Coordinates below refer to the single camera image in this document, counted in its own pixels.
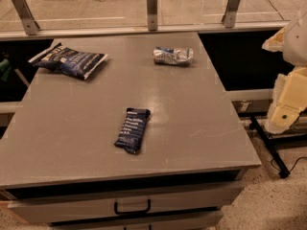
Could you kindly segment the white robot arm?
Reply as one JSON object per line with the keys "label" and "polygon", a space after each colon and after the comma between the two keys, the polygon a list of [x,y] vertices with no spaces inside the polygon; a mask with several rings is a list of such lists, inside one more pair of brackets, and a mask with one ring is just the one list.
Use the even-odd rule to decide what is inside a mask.
{"label": "white robot arm", "polygon": [[265,130],[280,134],[291,127],[307,108],[307,11],[301,9],[289,24],[267,39],[262,48],[281,52],[283,59],[295,68],[279,74],[272,91],[272,103]]}

